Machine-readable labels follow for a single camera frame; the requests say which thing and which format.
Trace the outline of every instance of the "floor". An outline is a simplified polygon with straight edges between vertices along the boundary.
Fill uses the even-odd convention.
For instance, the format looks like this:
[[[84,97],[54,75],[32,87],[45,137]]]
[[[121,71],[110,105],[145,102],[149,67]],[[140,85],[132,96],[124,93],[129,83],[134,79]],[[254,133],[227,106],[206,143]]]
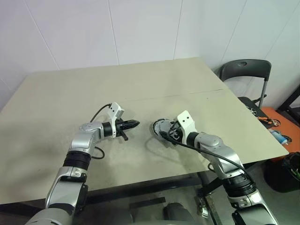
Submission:
[[[300,221],[300,193],[299,191],[292,191],[288,193],[278,193],[273,191],[263,179],[263,166],[253,169],[251,175],[256,181],[256,184],[267,202],[269,208],[276,216],[279,224],[298,225]],[[150,195],[140,195],[136,197],[123,198],[110,202],[104,202],[94,205],[86,206],[85,210],[74,220],[75,225],[92,225],[92,224],[106,224],[103,220],[110,217],[109,215],[117,215],[116,209],[127,209],[130,203],[154,199],[158,197],[165,197],[166,202],[155,204],[151,206],[140,207],[131,210],[135,222],[152,221],[163,219],[163,207],[167,203],[179,202],[194,217],[195,221],[202,225],[212,225],[211,219],[205,219],[199,216],[199,210],[195,201],[196,187],[182,187],[171,189],[163,192],[157,192]],[[218,188],[212,193],[212,198],[217,209],[218,215],[223,225],[233,225],[231,213],[234,211],[230,206],[226,193],[223,187]],[[29,218],[23,216],[9,215],[0,212],[1,225],[23,225]]]

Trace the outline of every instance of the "black chair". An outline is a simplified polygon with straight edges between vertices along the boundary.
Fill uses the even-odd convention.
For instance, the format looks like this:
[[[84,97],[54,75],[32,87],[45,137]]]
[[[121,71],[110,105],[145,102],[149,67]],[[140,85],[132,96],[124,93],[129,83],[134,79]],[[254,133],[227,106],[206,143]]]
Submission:
[[[234,60],[225,63],[219,70],[219,78],[221,81],[225,81],[229,78],[237,76],[251,76],[264,78],[262,87],[262,93],[260,98],[251,101],[247,97],[239,97],[238,99],[245,104],[245,106],[251,110],[256,117],[268,117],[260,108],[263,103],[271,71],[271,63],[266,60]],[[272,124],[263,123],[266,128],[273,126]]]

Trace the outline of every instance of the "white wall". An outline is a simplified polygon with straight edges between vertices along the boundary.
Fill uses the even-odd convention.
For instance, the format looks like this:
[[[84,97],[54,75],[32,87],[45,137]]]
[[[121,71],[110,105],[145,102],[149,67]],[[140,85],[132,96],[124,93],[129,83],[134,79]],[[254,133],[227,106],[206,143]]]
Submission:
[[[201,57],[272,63],[264,104],[300,83],[300,0],[0,0],[0,109],[26,75]],[[262,81],[226,82],[259,97]]]

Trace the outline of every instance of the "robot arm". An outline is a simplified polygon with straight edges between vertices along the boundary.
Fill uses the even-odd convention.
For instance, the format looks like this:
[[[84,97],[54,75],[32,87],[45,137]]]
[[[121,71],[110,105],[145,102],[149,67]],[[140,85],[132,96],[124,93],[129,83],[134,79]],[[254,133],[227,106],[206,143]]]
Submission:
[[[202,156],[210,161],[216,175],[223,182],[229,202],[236,209],[232,214],[235,224],[278,225],[255,183],[241,169],[244,167],[238,155],[232,148],[224,145],[220,137],[198,133],[188,111],[178,115],[175,121],[158,120],[154,123],[153,130],[160,139],[199,149]],[[239,168],[226,160],[203,153],[201,150],[229,159],[239,165]]]
[[[124,130],[136,127],[136,120],[123,121],[124,110],[113,102],[108,110],[109,122],[90,122],[80,126],[47,195],[45,209],[32,217],[26,225],[69,225],[76,212],[84,207],[88,186],[87,170],[95,144],[105,137],[123,136]]]

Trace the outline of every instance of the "wall panel seam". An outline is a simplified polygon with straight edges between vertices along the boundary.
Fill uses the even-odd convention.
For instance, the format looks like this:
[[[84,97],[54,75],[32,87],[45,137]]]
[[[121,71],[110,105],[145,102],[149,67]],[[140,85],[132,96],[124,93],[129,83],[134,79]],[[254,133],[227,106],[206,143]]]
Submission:
[[[112,19],[112,12],[111,12],[111,6],[110,6],[110,3],[109,3],[109,0],[107,0],[107,5],[108,5],[109,18],[111,20],[113,42],[114,42],[114,46],[116,48],[117,63],[118,63],[118,65],[120,65],[119,53],[118,53],[118,48],[117,48],[116,36],[115,36],[115,33],[114,33],[114,29],[113,29],[113,19]]]
[[[11,88],[8,86],[8,84],[0,77],[0,81],[2,81],[4,84],[5,84],[5,86],[9,89],[9,90],[11,90]]]
[[[279,32],[278,36],[276,37],[274,43],[272,44],[271,48],[270,48],[269,51],[267,52],[266,56],[263,58],[264,60],[266,60],[266,58],[268,57],[269,53],[272,51],[273,47],[275,46],[276,42],[279,40],[280,35],[282,34],[282,32],[284,31],[285,27],[287,26],[287,24],[288,24],[289,21],[291,20],[291,18],[292,18],[292,16],[293,16],[293,14],[295,13],[297,7],[299,6],[299,3],[300,3],[300,0],[298,1],[297,5],[296,5],[295,9],[293,10],[293,12],[291,13],[290,17],[287,19],[285,25],[283,26],[283,28],[282,28],[281,31]],[[253,84],[253,82],[254,82],[254,77],[251,77],[251,79],[249,80],[249,82],[248,82],[248,84],[247,84],[247,87],[250,87],[250,86]]]
[[[178,18],[178,25],[177,25],[177,33],[176,33],[176,39],[175,39],[173,60],[175,59],[175,53],[176,53],[177,38],[178,38],[178,33],[179,33],[179,26],[180,26],[181,12],[182,12],[182,4],[183,4],[183,0],[181,0],[181,5],[180,5],[180,12],[179,12],[179,18]]]
[[[232,40],[232,38],[233,38],[234,32],[235,32],[235,30],[236,30],[236,28],[237,28],[237,26],[238,26],[238,24],[239,24],[240,17],[241,17],[241,15],[243,14],[243,11],[244,11],[244,8],[245,8],[245,6],[246,6],[246,3],[247,3],[247,0],[245,1],[244,5],[243,5],[243,8],[242,8],[242,10],[240,11],[239,18],[238,18],[238,20],[237,20],[237,22],[236,22],[236,24],[235,24],[235,26],[234,26],[234,29],[233,29],[232,34],[231,34],[231,37],[230,37],[230,39],[229,39],[229,41],[228,41],[227,47],[226,47],[226,49],[225,49],[225,51],[224,51],[224,54],[223,54],[223,56],[222,56],[221,61],[220,61],[219,64],[221,64],[221,63],[223,62],[223,59],[224,59],[225,54],[226,54],[226,52],[227,52],[227,50],[228,50],[229,44],[230,44],[230,42],[231,42],[231,40]]]
[[[35,20],[34,17],[33,17],[33,14],[32,14],[32,12],[31,12],[29,6],[27,5],[26,0],[23,0],[23,2],[24,2],[24,4],[25,4],[25,6],[26,6],[26,8],[27,8],[27,10],[28,10],[28,12],[29,12],[29,14],[30,14],[30,16],[31,16],[31,19],[33,20],[33,22],[34,22],[34,24],[35,24],[35,26],[36,26],[36,28],[37,28],[37,30],[38,30],[38,32],[39,32],[41,38],[42,38],[44,44],[46,45],[46,48],[48,49],[48,51],[49,51],[49,53],[50,53],[50,55],[51,55],[51,57],[52,57],[54,63],[56,64],[56,67],[57,67],[58,69],[60,69],[60,67],[59,67],[57,61],[55,60],[55,57],[53,56],[53,54],[52,54],[52,52],[51,52],[51,50],[50,50],[50,48],[49,48],[47,42],[45,41],[45,38],[44,38],[44,36],[43,36],[43,34],[42,34],[40,28],[38,27],[38,24],[37,24],[36,20]]]

